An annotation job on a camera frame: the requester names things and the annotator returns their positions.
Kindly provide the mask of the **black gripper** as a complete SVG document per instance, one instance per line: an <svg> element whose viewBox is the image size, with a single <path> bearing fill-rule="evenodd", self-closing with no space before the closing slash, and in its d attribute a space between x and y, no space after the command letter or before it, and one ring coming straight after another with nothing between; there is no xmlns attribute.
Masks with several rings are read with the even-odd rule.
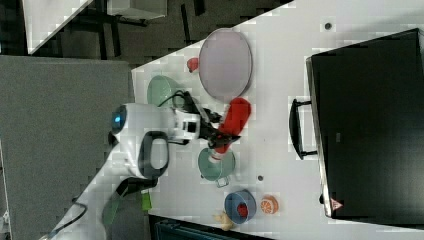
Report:
<svg viewBox="0 0 424 240"><path fill-rule="evenodd" d="M211 112L201 106L199 101L191 96L188 91L183 93L184 110L200 117L199 137L208 141L211 149L224 147L240 139L240 136L215 131L211 123L219 123L222 116Z"/></svg>

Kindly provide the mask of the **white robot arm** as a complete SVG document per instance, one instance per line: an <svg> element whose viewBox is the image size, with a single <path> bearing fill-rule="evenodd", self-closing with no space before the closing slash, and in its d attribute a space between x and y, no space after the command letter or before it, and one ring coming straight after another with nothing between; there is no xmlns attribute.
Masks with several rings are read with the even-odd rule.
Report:
<svg viewBox="0 0 424 240"><path fill-rule="evenodd" d="M237 133L216 128L225 119L199 103L187 91L177 91L171 106L126 103L112 115L113 148L87 187L72 201L59 223L39 240L106 240L103 213L121 183L129 178L157 180L168 168L169 144L204 139L208 147L228 146Z"/></svg>

